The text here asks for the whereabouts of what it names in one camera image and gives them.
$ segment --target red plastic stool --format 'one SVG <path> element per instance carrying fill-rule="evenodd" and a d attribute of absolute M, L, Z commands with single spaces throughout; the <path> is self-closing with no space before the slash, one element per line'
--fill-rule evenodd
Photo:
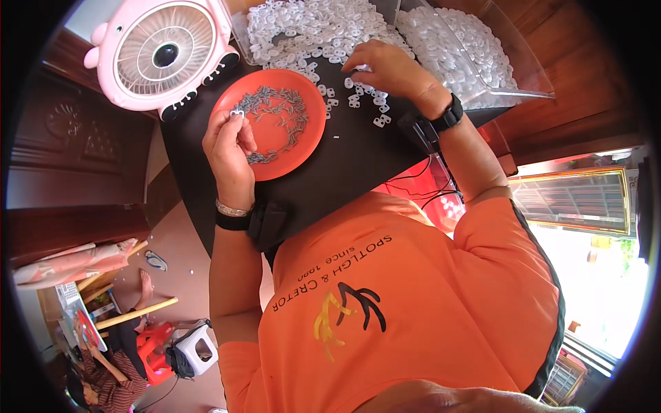
<path fill-rule="evenodd" d="M 150 385 L 160 385 L 175 374 L 172 367 L 165 362 L 165 353 L 154 354 L 156 347 L 165 344 L 173 331 L 172 324 L 165 322 L 156 328 L 146 328 L 136 338 L 137 354 L 145 364 Z"/>

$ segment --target silver bracelet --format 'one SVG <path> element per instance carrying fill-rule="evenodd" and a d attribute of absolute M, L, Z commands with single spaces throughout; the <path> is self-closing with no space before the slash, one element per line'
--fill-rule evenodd
<path fill-rule="evenodd" d="M 250 211 L 253 210 L 252 208 L 250 208 L 248 211 L 230 208 L 228 206 L 221 204 L 218 198 L 215 199 L 215 207 L 216 209 L 218 209 L 218 212 L 222 213 L 223 215 L 228 215 L 230 217 L 245 217 L 250 213 Z"/>

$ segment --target pink desk fan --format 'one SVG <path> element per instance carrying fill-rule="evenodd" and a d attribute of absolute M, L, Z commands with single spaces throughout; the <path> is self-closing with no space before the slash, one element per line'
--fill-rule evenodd
<path fill-rule="evenodd" d="M 199 85 L 236 66 L 231 25 L 219 0 L 125 0 L 92 33 L 85 55 L 103 93 L 129 110 L 158 109 L 172 120 Z"/>

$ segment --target hand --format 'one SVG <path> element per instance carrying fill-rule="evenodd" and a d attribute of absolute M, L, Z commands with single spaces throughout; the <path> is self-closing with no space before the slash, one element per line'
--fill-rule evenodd
<path fill-rule="evenodd" d="M 81 322 L 78 317 L 73 319 L 73 329 L 78 334 L 78 346 L 81 348 L 81 350 L 87 349 L 87 346 L 85 345 L 85 339 L 83 338 L 83 326 L 81 326 Z"/>
<path fill-rule="evenodd" d="M 103 354 L 101 354 L 101 351 L 99 351 L 98 347 L 94 343 L 92 342 L 87 343 L 87 349 L 92 354 L 92 357 L 94 357 L 95 359 L 100 361 L 101 359 L 105 358 L 103 357 Z"/>
<path fill-rule="evenodd" d="M 248 119 L 219 110 L 209 119 L 202 148 L 214 172 L 218 200 L 225 206 L 249 210 L 254 204 L 254 173 L 246 156 L 257 150 Z"/>
<path fill-rule="evenodd" d="M 436 78 L 411 59 L 404 50 L 378 40 L 356 46 L 342 71 L 369 65 L 372 72 L 359 71 L 351 78 L 379 91 L 407 98 L 429 119 L 436 119 L 452 102 L 449 91 Z"/>

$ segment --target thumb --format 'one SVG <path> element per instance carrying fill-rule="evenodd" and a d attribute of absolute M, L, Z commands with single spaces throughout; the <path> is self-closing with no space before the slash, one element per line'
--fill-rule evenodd
<path fill-rule="evenodd" d="M 354 83 L 361 82 L 370 86 L 374 86 L 375 83 L 378 83 L 377 75 L 368 71 L 355 72 L 351 75 L 351 80 L 353 80 Z"/>
<path fill-rule="evenodd" d="M 241 115 L 234 114 L 230 116 L 229 121 L 223 125 L 218 133 L 217 144 L 221 146 L 236 145 L 237 135 L 243 126 Z"/>

